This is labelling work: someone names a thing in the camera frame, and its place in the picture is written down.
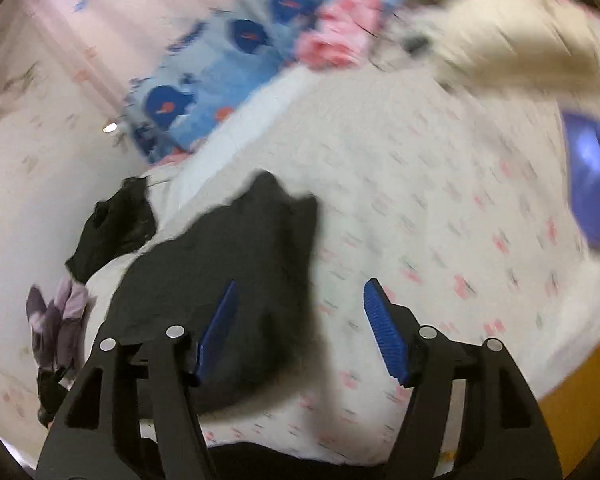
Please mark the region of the black puffer jacket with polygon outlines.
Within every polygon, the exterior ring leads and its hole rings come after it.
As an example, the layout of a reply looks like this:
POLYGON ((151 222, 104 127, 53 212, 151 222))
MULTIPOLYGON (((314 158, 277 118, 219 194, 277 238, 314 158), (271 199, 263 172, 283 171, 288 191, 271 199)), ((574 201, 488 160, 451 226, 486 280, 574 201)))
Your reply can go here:
POLYGON ((242 402, 306 346, 320 202, 260 171, 234 200, 137 257, 112 295, 99 339, 154 339, 172 325, 199 337, 186 366, 196 410, 242 402))

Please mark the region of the purple garment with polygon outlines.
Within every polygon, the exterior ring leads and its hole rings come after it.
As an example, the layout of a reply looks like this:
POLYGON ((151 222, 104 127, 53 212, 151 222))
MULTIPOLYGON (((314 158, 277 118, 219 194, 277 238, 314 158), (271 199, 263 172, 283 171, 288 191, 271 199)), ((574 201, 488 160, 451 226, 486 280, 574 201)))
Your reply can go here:
POLYGON ((26 302, 32 354, 42 370, 76 374, 82 366, 79 344, 90 297, 86 287, 66 276, 50 302, 32 285, 26 302))

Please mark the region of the black garment on bed edge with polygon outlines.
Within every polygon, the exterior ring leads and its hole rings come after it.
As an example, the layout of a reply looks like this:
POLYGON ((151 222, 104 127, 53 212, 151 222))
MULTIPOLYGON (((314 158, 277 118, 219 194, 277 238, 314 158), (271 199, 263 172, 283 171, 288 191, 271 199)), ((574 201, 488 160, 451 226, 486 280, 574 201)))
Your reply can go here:
POLYGON ((111 260, 136 252, 157 232, 147 198, 147 179, 129 177, 108 200, 100 200, 84 223, 78 246, 66 268, 85 284, 111 260))

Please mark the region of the white cherry print bedsheet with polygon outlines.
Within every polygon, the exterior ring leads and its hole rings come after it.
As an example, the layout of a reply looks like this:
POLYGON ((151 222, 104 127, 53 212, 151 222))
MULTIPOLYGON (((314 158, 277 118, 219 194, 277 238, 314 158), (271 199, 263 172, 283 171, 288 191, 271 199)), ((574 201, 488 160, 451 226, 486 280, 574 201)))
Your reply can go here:
POLYGON ((306 353, 252 400, 204 418, 207 440, 377 463, 410 395, 362 307, 378 278, 419 321, 513 353, 572 471, 600 436, 600 252, 567 203, 556 102, 479 100, 426 70, 294 70, 211 137, 172 181, 159 240, 257 169, 322 203, 306 353))

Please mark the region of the blue purple plastic object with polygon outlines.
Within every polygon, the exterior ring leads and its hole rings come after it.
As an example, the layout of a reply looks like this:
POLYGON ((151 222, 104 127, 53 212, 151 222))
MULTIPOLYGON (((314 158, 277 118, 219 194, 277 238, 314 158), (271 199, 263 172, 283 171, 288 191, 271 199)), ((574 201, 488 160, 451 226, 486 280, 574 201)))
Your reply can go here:
POLYGON ((569 203, 588 244, 600 246, 600 119, 562 110, 569 203))

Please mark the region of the cream white pillow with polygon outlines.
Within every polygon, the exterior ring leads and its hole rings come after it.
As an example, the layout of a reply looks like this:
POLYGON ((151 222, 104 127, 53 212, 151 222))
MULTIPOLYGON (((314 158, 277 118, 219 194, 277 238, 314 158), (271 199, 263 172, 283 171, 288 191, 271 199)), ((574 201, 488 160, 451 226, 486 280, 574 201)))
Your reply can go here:
POLYGON ((573 0, 448 0, 431 64, 447 87, 600 93, 591 13, 573 0))

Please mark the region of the blue whale print curtain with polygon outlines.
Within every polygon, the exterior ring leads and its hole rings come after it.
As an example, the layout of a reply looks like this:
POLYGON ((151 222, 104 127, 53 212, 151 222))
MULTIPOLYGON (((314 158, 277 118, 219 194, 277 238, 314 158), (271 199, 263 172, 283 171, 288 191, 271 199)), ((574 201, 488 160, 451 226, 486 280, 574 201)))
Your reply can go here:
POLYGON ((193 24, 154 73, 134 80, 123 119, 148 162, 196 145, 281 70, 300 63, 294 45, 328 0, 234 0, 193 24))

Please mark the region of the pink red floral cloth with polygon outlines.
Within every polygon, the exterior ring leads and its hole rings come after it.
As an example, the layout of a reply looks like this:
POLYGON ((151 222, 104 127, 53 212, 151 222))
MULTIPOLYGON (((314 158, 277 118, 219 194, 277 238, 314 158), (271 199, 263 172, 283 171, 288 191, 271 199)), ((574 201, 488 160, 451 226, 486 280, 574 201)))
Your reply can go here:
POLYGON ((316 12, 313 28, 294 45, 297 60, 310 70, 360 66, 373 39, 402 0, 328 0, 316 12))

